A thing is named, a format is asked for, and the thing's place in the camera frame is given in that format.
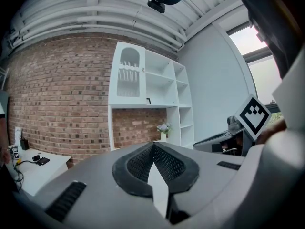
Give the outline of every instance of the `cabinet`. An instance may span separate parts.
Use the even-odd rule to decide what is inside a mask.
[[[113,108],[166,108],[168,142],[192,148],[191,92],[183,65],[143,47],[118,42],[110,76],[108,129],[111,150]]]

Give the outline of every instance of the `camera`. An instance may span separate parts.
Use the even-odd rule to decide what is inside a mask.
[[[158,0],[148,0],[147,5],[159,13],[165,12],[165,5]]]

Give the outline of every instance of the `mesh panel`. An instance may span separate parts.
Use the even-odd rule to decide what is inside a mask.
[[[155,146],[154,163],[166,183],[175,180],[185,171],[185,164]]]
[[[136,178],[147,182],[149,171],[153,165],[153,146],[145,149],[127,163],[128,171]]]

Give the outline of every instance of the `brick wall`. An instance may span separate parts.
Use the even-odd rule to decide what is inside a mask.
[[[160,140],[157,126],[166,123],[166,109],[113,109],[114,146]]]
[[[30,147],[69,155],[72,157],[70,164],[108,152],[108,88],[117,41],[144,46],[176,59],[142,41],[104,33],[53,37],[14,53],[2,65],[10,68],[6,82],[10,96],[10,142],[14,140],[15,127],[20,126]],[[155,117],[150,115],[149,124],[144,124],[147,110],[114,112],[115,116],[120,116],[120,112],[138,115],[138,121],[143,121],[141,128],[148,132],[144,132],[144,138],[136,137],[135,142],[155,135],[149,124],[160,123],[158,114],[162,113],[152,110]]]

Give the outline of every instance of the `white table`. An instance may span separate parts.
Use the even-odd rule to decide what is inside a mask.
[[[32,164],[30,162],[24,162],[17,166],[17,169],[24,175],[22,190],[29,198],[35,196],[39,189],[41,189],[48,182],[67,171],[68,168],[66,162],[71,158],[69,156],[54,155],[30,148],[26,151],[22,151],[21,161],[33,161],[32,158],[36,155],[39,155],[40,158],[48,158],[50,161],[43,166]],[[10,161],[10,163],[6,166],[11,176],[18,179],[18,174],[13,168],[12,161]]]

